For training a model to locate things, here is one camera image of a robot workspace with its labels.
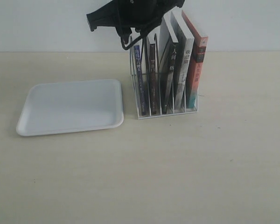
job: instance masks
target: book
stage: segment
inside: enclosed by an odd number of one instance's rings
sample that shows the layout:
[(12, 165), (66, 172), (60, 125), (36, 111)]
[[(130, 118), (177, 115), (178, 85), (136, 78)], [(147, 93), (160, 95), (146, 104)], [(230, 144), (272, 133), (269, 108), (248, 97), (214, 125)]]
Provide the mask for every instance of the book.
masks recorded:
[(201, 26), (199, 26), (198, 22), (195, 21), (193, 17), (186, 15), (183, 10), (182, 17), (195, 38), (186, 81), (186, 107), (192, 109), (195, 106), (206, 46), (209, 37), (202, 30)]
[(186, 22), (184, 21), (181, 10), (172, 11), (170, 20), (179, 43), (174, 70), (174, 107), (176, 110), (179, 110), (182, 106), (184, 87), (187, 79), (189, 62), (194, 44), (194, 36), (190, 32)]
[(158, 110), (158, 78), (156, 75), (156, 44), (154, 40), (155, 33), (147, 36), (148, 51), (148, 86), (150, 96), (151, 114), (157, 114)]
[(145, 102), (145, 86), (144, 86), (143, 77), (142, 77), (143, 74), (142, 74), (140, 45), (135, 44), (133, 47), (134, 47), (135, 63), (136, 63), (139, 95), (140, 95), (141, 115), (145, 116), (147, 110), (146, 110), (146, 102)]
[(178, 40), (170, 22), (170, 14), (165, 14), (160, 26), (159, 65), (162, 113), (167, 113), (171, 92)]

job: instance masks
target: white wall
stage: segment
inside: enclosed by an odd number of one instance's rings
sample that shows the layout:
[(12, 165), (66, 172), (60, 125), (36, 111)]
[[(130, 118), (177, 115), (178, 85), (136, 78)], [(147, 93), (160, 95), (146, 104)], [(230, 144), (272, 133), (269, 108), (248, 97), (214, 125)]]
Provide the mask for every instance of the white wall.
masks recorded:
[[(108, 0), (0, 0), (0, 51), (123, 51), (114, 28), (89, 29)], [(280, 0), (186, 0), (208, 50), (280, 50)]]

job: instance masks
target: table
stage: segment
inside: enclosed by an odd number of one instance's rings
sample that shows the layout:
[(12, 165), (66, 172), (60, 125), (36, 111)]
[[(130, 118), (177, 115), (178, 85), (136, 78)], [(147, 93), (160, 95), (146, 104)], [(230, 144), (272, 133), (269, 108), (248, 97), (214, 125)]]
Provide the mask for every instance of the table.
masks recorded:
[[(280, 224), (280, 52), (208, 52), (199, 113), (137, 120), (124, 53), (0, 53), (0, 224)], [(115, 129), (24, 138), (40, 83), (115, 78)]]

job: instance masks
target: book spine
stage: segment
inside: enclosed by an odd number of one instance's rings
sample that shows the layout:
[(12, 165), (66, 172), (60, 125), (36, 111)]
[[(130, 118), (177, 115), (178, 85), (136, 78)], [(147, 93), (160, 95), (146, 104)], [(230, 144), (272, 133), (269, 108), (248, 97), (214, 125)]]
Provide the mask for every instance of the book spine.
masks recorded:
[(140, 104), (141, 104), (141, 115), (146, 115), (146, 104), (145, 104), (145, 90), (143, 84), (143, 77), (142, 77), (142, 67), (141, 67), (141, 56), (140, 56), (140, 46), (134, 45), (135, 50), (135, 58), (136, 58), (136, 70), (137, 70), (137, 78), (138, 78), (138, 85), (139, 85), (139, 92), (140, 92)]
[(202, 66), (203, 66), (205, 51), (206, 51), (205, 46), (198, 47), (194, 43), (194, 47), (192, 50), (192, 56), (191, 56), (190, 68), (189, 68), (189, 72), (188, 72), (188, 77), (189, 77), (188, 93), (189, 94), (187, 94), (188, 95), (187, 108), (190, 108), (190, 109), (194, 108), (194, 106), (195, 106), (200, 76), (202, 73)]
[(149, 44), (151, 114), (157, 113), (157, 80), (155, 73), (155, 44)]
[(189, 69), (189, 62), (191, 58), (192, 48), (193, 48), (194, 39), (189, 39), (186, 41), (184, 53), (182, 55), (181, 69), (179, 73), (179, 78), (177, 82), (177, 89), (175, 95), (175, 109), (180, 109), (182, 104), (182, 97), (184, 93), (184, 87), (187, 80), (187, 74)]
[(172, 84), (173, 73), (175, 69), (175, 59), (176, 59), (176, 44), (172, 44), (170, 55), (169, 55), (169, 63), (168, 63), (169, 69), (168, 69), (167, 82), (165, 88), (165, 98), (164, 98), (164, 108), (163, 108), (164, 113), (167, 113), (171, 84)]

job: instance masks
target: wire book rack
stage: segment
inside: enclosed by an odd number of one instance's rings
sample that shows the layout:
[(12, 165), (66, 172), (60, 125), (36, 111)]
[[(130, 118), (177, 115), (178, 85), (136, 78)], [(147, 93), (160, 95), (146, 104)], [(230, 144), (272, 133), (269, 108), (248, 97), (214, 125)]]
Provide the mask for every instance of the wire book rack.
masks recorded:
[(150, 119), (150, 118), (159, 118), (159, 117), (166, 117), (166, 116), (174, 116), (174, 115), (182, 115), (182, 114), (191, 114), (191, 113), (198, 113), (198, 91), (196, 94), (196, 101), (194, 108), (187, 108), (186, 107), (186, 92), (187, 92), (187, 85), (184, 87), (184, 93), (182, 97), (182, 104), (180, 109), (175, 109), (174, 107), (174, 81), (172, 81), (171, 84), (171, 91), (170, 91), (170, 97), (168, 102), (168, 109), (167, 112), (164, 113), (162, 111), (162, 97), (161, 97), (161, 82), (160, 82), (160, 65), (159, 65), (159, 57), (158, 57), (158, 38), (157, 35), (154, 36), (154, 43), (155, 43), (155, 50), (156, 50), (156, 57), (155, 57), (155, 65), (156, 65), (156, 77), (158, 80), (158, 88), (156, 91), (157, 97), (158, 97), (158, 104), (157, 104), (157, 113), (152, 114), (151, 110), (151, 102), (150, 102), (150, 82), (149, 82), (149, 71), (147, 70), (147, 63), (148, 63), (148, 54), (145, 51), (143, 53), (143, 49), (146, 47), (147, 39), (142, 39), (139, 41), (138, 44), (140, 44), (141, 47), (141, 68), (142, 68), (142, 79), (143, 84), (145, 86), (145, 96), (146, 96), (146, 105), (147, 105), (147, 112), (146, 115), (141, 115), (141, 103), (140, 103), (140, 89), (139, 89), (139, 83), (138, 83), (138, 77), (137, 77), (137, 65), (136, 65), (136, 59), (135, 59), (135, 50), (134, 48), (130, 48), (130, 72), (131, 72), (131, 80), (133, 84), (133, 92), (135, 96), (135, 103), (136, 103), (136, 111), (138, 119)]

